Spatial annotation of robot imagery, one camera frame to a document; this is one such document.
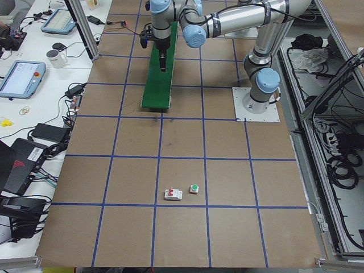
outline power strip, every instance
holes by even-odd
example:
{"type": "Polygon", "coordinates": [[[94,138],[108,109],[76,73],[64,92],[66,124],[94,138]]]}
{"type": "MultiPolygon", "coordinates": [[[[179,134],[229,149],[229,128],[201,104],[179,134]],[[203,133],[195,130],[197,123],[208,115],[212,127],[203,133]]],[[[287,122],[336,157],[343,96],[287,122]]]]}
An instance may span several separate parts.
{"type": "Polygon", "coordinates": [[[330,146],[329,149],[333,155],[341,155],[337,146],[339,145],[339,141],[336,138],[335,134],[333,133],[326,133],[326,140],[328,145],[330,146]]]}

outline small block with green button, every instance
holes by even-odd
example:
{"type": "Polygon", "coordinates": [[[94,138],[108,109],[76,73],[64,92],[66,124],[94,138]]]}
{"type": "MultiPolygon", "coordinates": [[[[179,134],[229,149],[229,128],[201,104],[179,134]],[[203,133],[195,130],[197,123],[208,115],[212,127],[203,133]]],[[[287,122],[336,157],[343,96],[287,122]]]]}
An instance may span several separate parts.
{"type": "Polygon", "coordinates": [[[193,195],[198,194],[198,186],[196,184],[191,185],[189,192],[192,193],[193,195]]]}

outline green conveyor belt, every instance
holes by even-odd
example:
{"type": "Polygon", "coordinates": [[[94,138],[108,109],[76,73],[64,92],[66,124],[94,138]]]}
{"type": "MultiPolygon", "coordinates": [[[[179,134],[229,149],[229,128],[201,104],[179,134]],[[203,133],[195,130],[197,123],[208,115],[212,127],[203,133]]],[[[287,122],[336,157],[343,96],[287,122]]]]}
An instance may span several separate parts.
{"type": "Polygon", "coordinates": [[[142,99],[143,108],[169,109],[171,106],[171,88],[173,66],[177,42],[177,22],[171,24],[171,47],[167,50],[166,71],[159,68],[159,53],[153,47],[150,58],[148,77],[142,99]]]}

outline black laptop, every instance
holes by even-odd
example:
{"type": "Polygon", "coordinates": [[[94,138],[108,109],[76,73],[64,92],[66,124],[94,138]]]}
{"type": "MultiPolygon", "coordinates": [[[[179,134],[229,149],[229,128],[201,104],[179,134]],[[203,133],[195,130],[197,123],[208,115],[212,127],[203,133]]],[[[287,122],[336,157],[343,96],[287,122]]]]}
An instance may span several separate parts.
{"type": "Polygon", "coordinates": [[[47,146],[22,138],[16,139],[11,147],[0,143],[0,162],[7,166],[0,172],[0,189],[5,180],[4,191],[23,195],[32,182],[30,174],[38,172],[44,163],[47,146]]]}

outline blue joint cap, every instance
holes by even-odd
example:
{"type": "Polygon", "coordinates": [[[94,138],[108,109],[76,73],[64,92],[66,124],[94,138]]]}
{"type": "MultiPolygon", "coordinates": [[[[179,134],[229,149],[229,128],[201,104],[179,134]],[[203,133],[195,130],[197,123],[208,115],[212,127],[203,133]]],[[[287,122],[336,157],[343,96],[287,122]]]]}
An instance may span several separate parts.
{"type": "Polygon", "coordinates": [[[184,28],[183,38],[189,47],[201,47],[206,41],[206,32],[202,27],[190,24],[184,28]]]}
{"type": "Polygon", "coordinates": [[[272,94],[276,91],[280,83],[280,77],[276,70],[272,68],[263,68],[257,75],[257,86],[266,93],[272,94]]]}
{"type": "Polygon", "coordinates": [[[198,15],[199,16],[202,16],[203,15],[203,9],[202,9],[202,1],[201,0],[194,0],[195,1],[195,4],[197,6],[197,12],[198,12],[198,15]]]}
{"type": "Polygon", "coordinates": [[[162,13],[169,8],[172,0],[151,0],[150,1],[150,11],[153,14],[162,13]]]}

